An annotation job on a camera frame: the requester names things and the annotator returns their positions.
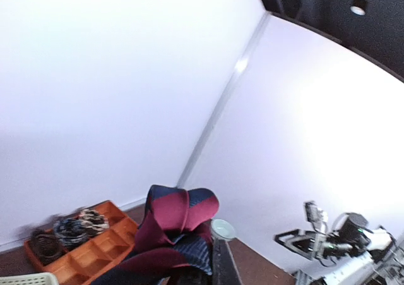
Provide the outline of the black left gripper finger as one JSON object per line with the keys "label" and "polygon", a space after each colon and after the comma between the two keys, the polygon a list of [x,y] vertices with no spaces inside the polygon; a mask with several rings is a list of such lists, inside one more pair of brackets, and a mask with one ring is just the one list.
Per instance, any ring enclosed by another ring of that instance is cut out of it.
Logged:
{"label": "black left gripper finger", "polygon": [[225,240],[213,241],[212,269],[213,285],[242,285],[233,254]]}

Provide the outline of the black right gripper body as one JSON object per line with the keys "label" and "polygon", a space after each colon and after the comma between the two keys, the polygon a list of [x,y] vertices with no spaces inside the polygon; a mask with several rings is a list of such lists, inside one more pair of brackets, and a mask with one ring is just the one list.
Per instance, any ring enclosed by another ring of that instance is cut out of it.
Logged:
{"label": "black right gripper body", "polygon": [[274,235],[273,240],[301,257],[308,260],[319,260],[329,259],[335,255],[335,247],[329,238],[324,231],[294,229]]}

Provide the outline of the red navy striped tie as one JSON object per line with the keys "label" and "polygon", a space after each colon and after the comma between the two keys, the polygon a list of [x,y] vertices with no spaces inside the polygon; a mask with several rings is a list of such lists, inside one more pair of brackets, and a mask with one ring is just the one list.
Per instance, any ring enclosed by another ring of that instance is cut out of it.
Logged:
{"label": "red navy striped tie", "polygon": [[218,209],[216,195],[207,188],[151,186],[134,249],[106,275],[108,283],[152,284],[183,267],[212,275],[212,238],[206,222]]}

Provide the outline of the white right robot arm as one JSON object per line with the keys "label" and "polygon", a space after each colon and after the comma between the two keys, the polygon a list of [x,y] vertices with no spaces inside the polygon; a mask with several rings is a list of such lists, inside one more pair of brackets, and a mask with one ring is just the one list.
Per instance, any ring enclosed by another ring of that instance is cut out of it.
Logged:
{"label": "white right robot arm", "polygon": [[349,226],[330,233],[294,229],[274,240],[308,260],[333,271],[315,279],[298,270],[296,284],[403,284],[403,243],[385,228]]}

